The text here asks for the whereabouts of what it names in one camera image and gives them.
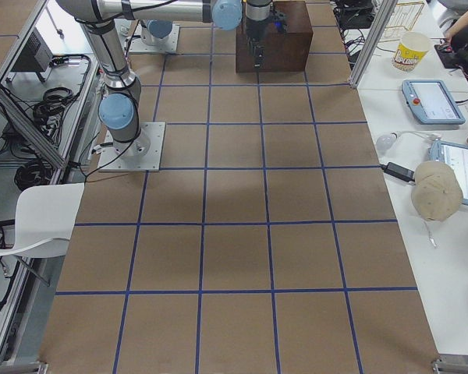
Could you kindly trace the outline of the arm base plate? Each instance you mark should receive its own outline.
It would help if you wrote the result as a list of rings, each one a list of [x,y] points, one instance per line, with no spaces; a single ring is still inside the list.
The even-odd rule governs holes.
[[[156,19],[141,20],[126,42],[131,54],[175,54],[179,40],[179,25]]]
[[[164,122],[141,122],[140,135],[130,146],[114,142],[107,130],[97,167],[101,172],[159,171],[165,138]]]

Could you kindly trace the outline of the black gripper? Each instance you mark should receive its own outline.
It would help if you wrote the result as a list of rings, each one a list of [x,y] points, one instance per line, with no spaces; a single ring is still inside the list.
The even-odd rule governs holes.
[[[261,41],[273,27],[279,34],[287,32],[285,13],[276,9],[249,9],[246,14],[246,35],[248,47],[253,57],[253,67],[259,69],[264,60],[264,45]]]

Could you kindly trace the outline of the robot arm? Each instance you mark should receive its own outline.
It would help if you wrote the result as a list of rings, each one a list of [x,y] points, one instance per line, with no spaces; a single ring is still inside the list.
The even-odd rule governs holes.
[[[261,78],[236,71],[236,30],[186,28],[179,50],[131,54],[143,121],[165,123],[161,167],[257,169],[265,159]]]

